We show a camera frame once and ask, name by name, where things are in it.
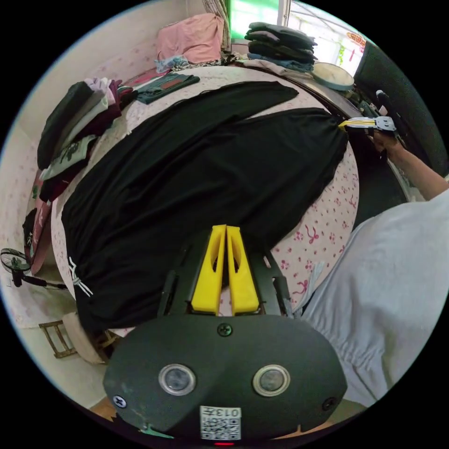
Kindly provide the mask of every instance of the wooden chair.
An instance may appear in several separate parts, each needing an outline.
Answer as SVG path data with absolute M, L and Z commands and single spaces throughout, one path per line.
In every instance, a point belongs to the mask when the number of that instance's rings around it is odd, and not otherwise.
M 70 342 L 72 343 L 71 348 L 65 341 L 59 326 L 65 327 Z M 109 351 L 107 348 L 112 349 L 120 339 L 118 335 L 114 335 L 110 331 L 105 331 L 98 337 L 88 335 L 81 326 L 77 312 L 68 313 L 62 317 L 62 320 L 59 321 L 40 324 L 39 327 L 43 330 L 45 336 L 47 337 L 47 340 L 53 349 L 54 356 L 57 359 L 78 354 L 86 362 L 95 365 L 108 363 L 109 357 L 107 353 Z M 55 330 L 56 335 L 64 348 L 63 351 L 57 350 L 48 332 L 48 329 L 50 328 Z

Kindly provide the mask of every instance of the yellow gripper fingers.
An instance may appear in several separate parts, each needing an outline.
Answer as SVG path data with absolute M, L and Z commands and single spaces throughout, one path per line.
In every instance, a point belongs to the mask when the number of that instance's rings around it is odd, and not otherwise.
M 225 260 L 226 225 L 213 226 L 192 298 L 195 312 L 218 315 Z
M 227 226 L 226 236 L 232 315 L 256 312 L 259 308 L 259 299 L 246 257 L 240 228 Z

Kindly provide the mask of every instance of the hand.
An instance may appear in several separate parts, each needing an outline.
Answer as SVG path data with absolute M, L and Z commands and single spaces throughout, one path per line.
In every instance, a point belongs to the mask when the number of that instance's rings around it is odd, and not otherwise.
M 379 153 L 383 150 L 387 150 L 388 157 L 390 157 L 396 149 L 402 147 L 400 142 L 394 136 L 377 130 L 374 130 L 374 136 L 371 141 L 374 143 L 374 147 Z

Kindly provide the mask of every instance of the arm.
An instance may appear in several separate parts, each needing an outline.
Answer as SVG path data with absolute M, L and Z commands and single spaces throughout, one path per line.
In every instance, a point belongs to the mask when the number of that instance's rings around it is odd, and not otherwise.
M 407 151 L 395 138 L 375 132 L 373 142 L 378 151 L 387 150 L 388 159 L 405 173 L 425 200 L 431 200 L 449 189 L 444 178 Z

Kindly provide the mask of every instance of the fan stand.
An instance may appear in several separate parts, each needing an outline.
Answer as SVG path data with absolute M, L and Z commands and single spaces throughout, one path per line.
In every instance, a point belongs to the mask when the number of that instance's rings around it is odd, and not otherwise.
M 12 274 L 13 283 L 16 287 L 21 287 L 22 282 L 27 282 L 39 287 L 54 287 L 59 290 L 67 290 L 67 286 L 62 283 L 47 282 L 38 277 L 26 276 L 31 270 L 31 265 L 27 261 L 25 254 L 12 248 L 3 248 L 0 251 L 0 260 L 3 268 Z

